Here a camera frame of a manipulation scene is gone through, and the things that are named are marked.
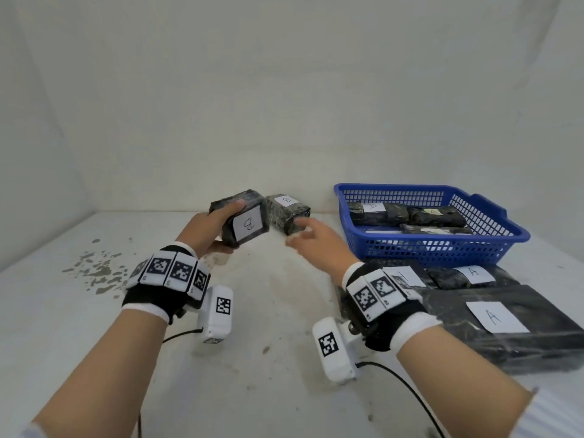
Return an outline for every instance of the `forearm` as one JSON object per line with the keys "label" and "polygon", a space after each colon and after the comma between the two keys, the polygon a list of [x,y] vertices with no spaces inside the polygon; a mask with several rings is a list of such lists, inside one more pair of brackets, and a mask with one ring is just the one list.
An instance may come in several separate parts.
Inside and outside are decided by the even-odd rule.
{"label": "forearm", "polygon": [[158,316],[121,311],[34,422],[49,438],[129,437],[165,331]]}
{"label": "forearm", "polygon": [[453,438],[506,438],[531,399],[513,378],[439,326],[397,358]]}

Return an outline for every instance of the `hand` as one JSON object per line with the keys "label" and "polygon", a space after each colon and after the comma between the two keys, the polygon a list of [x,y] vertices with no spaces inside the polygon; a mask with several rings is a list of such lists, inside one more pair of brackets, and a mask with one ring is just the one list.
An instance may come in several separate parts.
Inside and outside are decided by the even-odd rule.
{"label": "hand", "polygon": [[294,222],[312,230],[289,236],[286,238],[286,246],[296,249],[311,265],[328,273],[333,282],[340,286],[349,266],[359,259],[339,234],[325,223],[314,218],[296,218]]}
{"label": "hand", "polygon": [[237,200],[209,213],[196,214],[182,230],[176,241],[188,244],[198,258],[211,252],[233,253],[223,241],[215,241],[225,221],[245,207],[245,200]]}

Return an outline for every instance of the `blue plastic basket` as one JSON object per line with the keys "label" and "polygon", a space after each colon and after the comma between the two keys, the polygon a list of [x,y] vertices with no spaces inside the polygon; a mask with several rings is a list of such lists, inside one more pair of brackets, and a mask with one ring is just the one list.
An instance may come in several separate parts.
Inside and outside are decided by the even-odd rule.
{"label": "blue plastic basket", "polygon": [[[482,195],[469,195],[451,186],[427,184],[350,184],[335,186],[340,222],[353,253],[366,258],[412,258],[424,267],[497,264],[515,243],[531,235],[507,219],[507,211]],[[392,228],[358,226],[347,203],[401,203],[432,208],[454,206],[467,219],[475,235],[371,234]]]}

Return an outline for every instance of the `person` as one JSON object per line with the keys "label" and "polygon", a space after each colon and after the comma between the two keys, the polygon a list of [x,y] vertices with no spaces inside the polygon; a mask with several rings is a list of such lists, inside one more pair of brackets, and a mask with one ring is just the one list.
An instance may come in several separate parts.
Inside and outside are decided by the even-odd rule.
{"label": "person", "polygon": [[[164,250],[198,258],[213,251],[232,253],[215,238],[226,219],[244,205],[235,202],[195,215]],[[346,286],[359,277],[360,269],[368,270],[332,228],[314,218],[298,218],[297,223],[307,229],[288,237],[286,245],[335,284]],[[142,285],[129,289],[120,315],[20,437],[129,437],[166,327],[184,304],[184,294],[175,290],[157,287],[149,293]],[[524,389],[422,313],[394,321],[399,325],[388,341],[453,438],[584,436],[581,415],[544,391]]]}

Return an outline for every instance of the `black cable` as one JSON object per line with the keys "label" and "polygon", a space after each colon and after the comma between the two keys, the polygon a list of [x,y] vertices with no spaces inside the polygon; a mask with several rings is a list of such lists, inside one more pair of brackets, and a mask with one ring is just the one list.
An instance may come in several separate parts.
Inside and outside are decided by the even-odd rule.
{"label": "black cable", "polygon": [[[162,344],[166,343],[167,341],[170,341],[173,338],[177,338],[179,336],[186,335],[187,333],[202,333],[202,332],[203,332],[203,328],[195,329],[193,331],[180,332],[180,333],[177,333],[176,335],[169,336],[168,338],[165,338],[164,340],[162,340]],[[142,412],[140,412],[138,414],[138,438],[142,438]]]}
{"label": "black cable", "polygon": [[436,430],[438,430],[438,433],[440,434],[441,438],[445,438],[444,433],[442,432],[442,429],[438,426],[438,423],[436,422],[436,420],[432,416],[432,413],[430,412],[430,410],[426,407],[426,404],[422,401],[422,399],[420,398],[420,396],[416,393],[416,391],[412,388],[412,386],[410,386],[408,384],[408,382],[405,379],[403,379],[402,377],[400,377],[397,373],[395,373],[390,368],[385,367],[383,364],[374,363],[373,361],[361,361],[360,363],[355,363],[355,365],[357,366],[357,368],[360,368],[360,367],[363,367],[363,366],[376,366],[376,367],[380,367],[383,370],[387,370],[389,373],[391,373],[393,376],[395,376],[399,381],[401,381],[405,385],[405,387],[407,387],[409,389],[410,392],[413,393],[413,396],[416,397],[416,399],[418,400],[418,402],[422,405],[422,407],[424,408],[424,410],[426,411],[426,413],[428,414],[428,416],[432,420],[432,423],[434,424],[434,427],[436,428]]}

